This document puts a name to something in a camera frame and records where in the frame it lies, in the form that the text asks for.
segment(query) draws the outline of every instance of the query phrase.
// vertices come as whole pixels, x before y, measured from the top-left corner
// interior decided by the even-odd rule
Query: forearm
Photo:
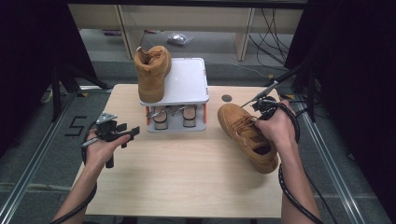
[[[78,181],[67,195],[66,200],[52,220],[64,216],[81,205],[91,194],[96,180],[101,173],[101,168],[84,167]],[[64,223],[82,223],[84,221],[86,208],[82,209],[75,216],[70,217]]]
[[[285,184],[290,194],[310,213],[320,219],[320,213],[304,172],[297,144],[291,150],[283,151],[279,155],[282,160],[282,172]],[[285,195],[282,198],[282,223],[311,223],[310,219],[299,211]]]

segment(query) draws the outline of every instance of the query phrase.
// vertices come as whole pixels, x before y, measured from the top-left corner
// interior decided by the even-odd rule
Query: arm
[[[282,101],[291,111],[289,102]],[[282,161],[283,177],[291,195],[309,212],[320,219],[320,213],[305,175],[301,162],[295,132],[290,118],[281,109],[268,120],[257,120],[258,127],[264,136],[271,141],[272,147],[277,149]],[[289,199],[282,197],[282,223],[312,223],[301,213]]]
[[[95,136],[96,135],[93,132],[90,132],[88,139],[92,139]],[[85,167],[76,184],[52,220],[56,220],[57,218],[69,213],[88,198],[96,184],[99,174],[105,166],[105,163],[110,160],[114,150],[123,143],[128,142],[129,138],[130,135],[126,134],[113,142],[99,140],[87,148],[87,161]],[[86,209],[87,208],[85,207],[75,216],[67,219],[64,223],[82,223],[84,221]]]

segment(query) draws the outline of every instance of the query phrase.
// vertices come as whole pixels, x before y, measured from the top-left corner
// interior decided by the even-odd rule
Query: gray floor
[[[134,65],[126,57],[121,37],[104,36],[102,31],[98,30],[81,30],[80,33],[97,76],[101,80],[108,84],[134,83],[136,81]],[[146,49],[154,45],[166,46],[174,58],[203,58],[209,85],[261,86],[266,83],[268,75],[278,77],[283,74],[280,70],[261,65],[263,63],[282,69],[277,61],[261,52],[258,55],[257,48],[252,42],[248,44],[246,59],[243,62],[238,62],[232,34],[186,32],[183,34],[193,37],[192,41],[187,46],[177,47],[166,43],[167,37],[171,33],[147,34],[143,39],[142,46]],[[259,35],[252,35],[252,37],[260,42]],[[279,38],[288,46],[292,35],[280,35]],[[274,41],[270,39],[268,42],[274,44]],[[281,59],[278,51],[266,48]],[[84,80],[79,80],[79,82],[81,85],[91,85]],[[277,88],[278,91],[282,94],[291,93],[291,83],[292,79],[282,83]],[[73,100],[49,144],[44,160],[40,163],[29,188],[21,199],[18,209],[13,211],[9,223],[48,223],[50,221],[67,195],[67,191],[70,190],[80,165],[79,144],[82,142],[82,137],[67,136],[78,131],[71,129],[70,124],[76,116],[84,118],[76,119],[75,125],[84,126],[89,120],[96,119],[102,112],[101,108],[105,107],[108,96],[109,93],[90,93],[86,97],[77,97]],[[63,96],[64,102],[70,97]],[[46,131],[50,128],[51,112],[51,103],[39,107],[30,122],[26,124],[24,132],[20,136],[20,143],[10,148],[0,159],[0,199],[2,203],[8,198],[14,184],[19,181]],[[331,152],[345,185],[351,191],[363,220],[366,223],[391,223],[357,164],[347,158],[347,148],[325,108],[319,105],[316,107],[315,113],[317,115],[316,125],[320,134]],[[356,223],[348,215],[346,205],[329,175],[323,158],[318,152],[318,146],[303,117],[299,117],[299,122],[302,131],[299,145],[306,171],[326,199],[338,223]],[[332,223],[329,212],[317,194],[316,197],[325,223]],[[87,220],[104,224],[120,223],[121,217],[87,216]],[[280,223],[280,220],[277,218],[260,219],[259,223]]]

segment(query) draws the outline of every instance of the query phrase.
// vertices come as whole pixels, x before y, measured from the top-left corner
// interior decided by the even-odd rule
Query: table
[[[282,191],[277,170],[254,170],[236,143],[219,126],[221,96],[241,105],[263,88],[209,86],[206,130],[149,133],[136,84],[113,89],[105,111],[119,124],[140,126],[140,134],[114,154],[104,169],[89,215],[134,217],[280,217]],[[271,95],[278,99],[276,91]],[[247,111],[255,114],[251,106]]]

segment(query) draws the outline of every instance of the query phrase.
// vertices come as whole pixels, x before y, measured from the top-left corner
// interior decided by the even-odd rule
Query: aluminum rail
[[[8,195],[6,202],[2,205],[0,211],[0,221],[1,224],[8,224],[9,221],[15,214],[26,190],[29,188],[29,184],[31,183],[35,173],[37,172],[41,162],[44,160],[47,155],[48,149],[50,148],[50,144],[57,133],[62,121],[64,120],[64,115],[67,112],[67,109],[73,103],[74,99],[76,99],[77,93],[71,92],[67,95],[67,98],[64,102],[64,109],[58,116],[58,118],[51,123],[49,129],[44,135],[43,139],[40,142],[35,154],[32,159],[29,161],[29,164],[26,166],[23,174],[21,175],[19,181],[14,186],[14,189]]]
[[[303,101],[304,99],[301,96],[297,95],[296,100]],[[298,106],[299,109],[304,109],[303,104],[298,104]],[[356,203],[352,195],[352,192],[350,191],[345,179],[342,177],[340,171],[338,170],[337,165],[334,162],[332,153],[327,148],[327,145],[324,142],[320,134],[320,131],[318,130],[317,124],[315,122],[312,122],[306,113],[303,114],[303,118],[308,128],[308,131],[310,132],[312,138],[314,139],[320,157],[322,158],[324,165],[327,171],[329,172],[329,176],[332,180],[332,183],[338,192],[340,200],[346,209],[346,212],[349,216],[351,223],[359,223],[359,224],[366,223],[366,221],[364,220],[361,214],[361,210],[359,209],[358,204]]]

